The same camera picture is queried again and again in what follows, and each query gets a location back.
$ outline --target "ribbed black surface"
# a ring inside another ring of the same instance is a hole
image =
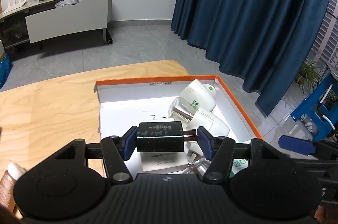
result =
[[[25,220],[26,223],[45,223]],[[113,186],[108,195],[87,214],[53,222],[87,224],[217,224],[275,223],[240,210],[221,186],[201,182],[194,174],[139,174],[127,185]],[[316,223],[310,217],[288,221]]]

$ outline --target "light wood tabletop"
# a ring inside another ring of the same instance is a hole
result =
[[[76,138],[99,142],[95,81],[189,75],[178,62],[161,60],[66,75],[0,92],[0,177],[10,162],[34,167]],[[101,162],[90,167],[102,174]]]

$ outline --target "black power adapter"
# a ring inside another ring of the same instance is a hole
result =
[[[136,134],[138,152],[183,152],[184,141],[196,141],[195,130],[183,130],[181,121],[140,123]]]

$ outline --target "blue chair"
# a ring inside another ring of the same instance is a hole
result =
[[[338,94],[338,71],[327,66],[330,69],[324,79],[318,84],[317,88],[309,94],[294,111],[290,114],[293,120],[297,121],[303,114],[307,114],[316,126],[319,129],[319,133],[313,138],[314,141],[319,141],[327,137],[327,135],[332,131],[331,125],[326,121],[322,120],[318,113],[314,110],[315,105],[320,102],[320,97],[325,93],[325,91],[332,85],[332,90]],[[320,111],[330,119],[333,125],[338,121],[338,103],[332,107],[331,110],[328,110],[324,105],[320,106]]]

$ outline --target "white drawer front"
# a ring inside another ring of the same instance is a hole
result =
[[[108,0],[80,0],[26,17],[31,43],[65,34],[107,27]]]

